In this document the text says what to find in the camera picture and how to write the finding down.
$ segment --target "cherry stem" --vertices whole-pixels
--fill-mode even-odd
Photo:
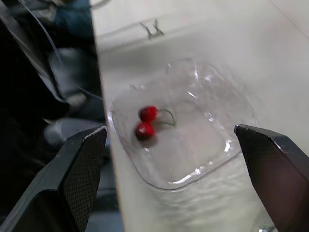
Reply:
[[[164,112],[169,113],[171,115],[172,119],[173,119],[173,123],[159,121],[160,123],[171,125],[171,126],[174,126],[174,127],[176,126],[176,120],[174,118],[174,115],[169,110],[167,110],[167,109],[159,109],[159,111],[164,111]]]

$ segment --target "metal clip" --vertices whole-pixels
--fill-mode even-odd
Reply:
[[[158,20],[157,20],[157,19],[154,20],[154,24],[153,24],[153,27],[154,27],[155,30],[156,30],[154,34],[152,34],[152,33],[150,32],[150,30],[148,29],[148,27],[147,27],[145,24],[141,23],[140,25],[141,25],[143,28],[145,28],[145,30],[146,30],[147,33],[148,33],[148,38],[149,38],[150,40],[153,39],[153,38],[155,38],[155,37],[159,37],[159,36],[164,35],[163,31],[161,31],[161,30],[159,29],[159,27],[158,27]]]

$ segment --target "red cherry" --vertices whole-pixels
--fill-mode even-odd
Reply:
[[[151,122],[156,119],[158,109],[155,106],[147,106],[140,109],[139,116],[143,122]]]
[[[141,122],[135,129],[135,136],[138,140],[150,139],[155,133],[152,125],[149,122]]]

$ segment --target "transparent plastic tray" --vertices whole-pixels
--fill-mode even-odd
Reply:
[[[175,190],[237,155],[234,126],[257,125],[257,120],[241,94],[208,63],[186,58],[167,67],[166,76],[116,96],[108,119],[141,177],[155,188]],[[155,127],[155,139],[140,142],[134,131],[138,111],[147,105],[168,109],[177,124]]]

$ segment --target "white tabletop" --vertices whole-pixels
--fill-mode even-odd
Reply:
[[[103,38],[147,18],[201,9],[209,19],[197,36],[115,52]],[[288,135],[309,154],[309,41],[269,1],[112,0],[93,11],[93,21],[105,109],[123,88],[144,83],[169,61],[185,54],[216,57],[244,83],[260,126]],[[109,135],[125,231],[251,231],[263,213],[242,155],[183,191],[164,193],[142,181],[111,129]]]

